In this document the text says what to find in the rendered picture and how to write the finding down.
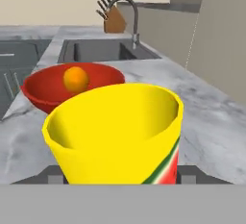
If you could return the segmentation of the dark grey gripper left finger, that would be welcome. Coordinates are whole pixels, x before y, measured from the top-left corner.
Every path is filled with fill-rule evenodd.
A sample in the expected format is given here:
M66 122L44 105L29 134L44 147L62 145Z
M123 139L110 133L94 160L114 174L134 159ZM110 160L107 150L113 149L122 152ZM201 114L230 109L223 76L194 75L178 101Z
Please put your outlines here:
M26 185L67 185L68 182L58 165L49 165L39 174L17 181L18 184Z

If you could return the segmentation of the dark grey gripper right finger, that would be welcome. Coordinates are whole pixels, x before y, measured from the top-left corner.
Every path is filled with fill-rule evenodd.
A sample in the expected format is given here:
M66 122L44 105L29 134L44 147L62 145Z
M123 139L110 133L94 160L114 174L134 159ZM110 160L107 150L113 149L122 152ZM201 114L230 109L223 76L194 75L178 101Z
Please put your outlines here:
M210 176L196 165L179 165L177 169L177 184L188 185L223 185L230 182Z

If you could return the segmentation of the yellow cup with watermelon print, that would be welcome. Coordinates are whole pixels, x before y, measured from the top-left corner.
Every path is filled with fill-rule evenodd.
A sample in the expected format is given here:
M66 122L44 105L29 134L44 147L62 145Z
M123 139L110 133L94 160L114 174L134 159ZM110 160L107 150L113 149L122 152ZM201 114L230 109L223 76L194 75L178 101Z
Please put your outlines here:
M42 133L71 185L174 185L183 113L165 87L112 85L63 102Z

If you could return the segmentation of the red bowl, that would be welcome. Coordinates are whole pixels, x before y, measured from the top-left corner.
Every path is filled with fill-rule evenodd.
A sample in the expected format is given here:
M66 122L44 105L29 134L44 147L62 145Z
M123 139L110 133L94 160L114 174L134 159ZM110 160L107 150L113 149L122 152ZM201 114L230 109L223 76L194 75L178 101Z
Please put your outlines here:
M50 113L74 96L63 83L63 74L71 67L81 67L86 72L89 78L87 90L125 82L123 73L112 66L96 62L67 62L43 68L28 76L21 86L23 94L35 107Z

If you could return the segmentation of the orange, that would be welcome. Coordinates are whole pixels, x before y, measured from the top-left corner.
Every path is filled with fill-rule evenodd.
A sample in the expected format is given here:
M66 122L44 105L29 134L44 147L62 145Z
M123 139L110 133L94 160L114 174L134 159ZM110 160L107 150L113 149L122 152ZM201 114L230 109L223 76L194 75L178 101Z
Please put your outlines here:
M89 78L81 67L73 66L64 71L63 83L68 91L80 93L86 90Z

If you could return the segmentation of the grey sink basin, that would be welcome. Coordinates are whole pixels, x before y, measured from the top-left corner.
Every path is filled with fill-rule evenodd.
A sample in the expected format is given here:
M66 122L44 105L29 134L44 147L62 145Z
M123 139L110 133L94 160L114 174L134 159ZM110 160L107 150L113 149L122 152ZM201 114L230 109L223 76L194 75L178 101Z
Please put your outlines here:
M133 48L130 38L67 39L63 42L59 63L112 62L159 58L159 55L142 44Z

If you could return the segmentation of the dark grey drawer front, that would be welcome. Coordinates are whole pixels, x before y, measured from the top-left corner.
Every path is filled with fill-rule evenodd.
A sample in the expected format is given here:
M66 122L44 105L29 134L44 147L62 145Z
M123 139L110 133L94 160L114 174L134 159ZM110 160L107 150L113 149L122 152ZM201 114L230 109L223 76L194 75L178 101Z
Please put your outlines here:
M50 39L0 40L0 54L15 54L14 57L0 57L0 66L36 65L50 42Z

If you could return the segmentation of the grey curved tap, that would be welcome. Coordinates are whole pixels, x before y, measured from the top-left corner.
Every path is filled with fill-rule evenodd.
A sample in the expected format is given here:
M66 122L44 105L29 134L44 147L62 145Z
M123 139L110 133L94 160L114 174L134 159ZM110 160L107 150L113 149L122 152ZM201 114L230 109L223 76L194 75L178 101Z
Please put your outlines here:
M134 2L134 0L111 0L109 2L107 12L109 12L111 10L112 6L118 1L127 1L133 7L133 10L134 10L134 28L133 28L132 41L133 41L133 49L135 50L137 48L137 46L139 45L139 33L137 30L137 27L138 27L138 9L137 9L136 3Z

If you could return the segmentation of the wooden knife block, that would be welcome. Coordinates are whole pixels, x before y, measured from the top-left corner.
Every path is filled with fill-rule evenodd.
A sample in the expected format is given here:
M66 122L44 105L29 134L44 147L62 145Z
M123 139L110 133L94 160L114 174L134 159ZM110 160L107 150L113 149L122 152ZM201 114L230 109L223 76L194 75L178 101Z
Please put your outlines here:
M96 12L104 19L104 32L107 34L123 34L126 29L126 21L118 8L112 6L107 10L111 0L98 0L100 9Z

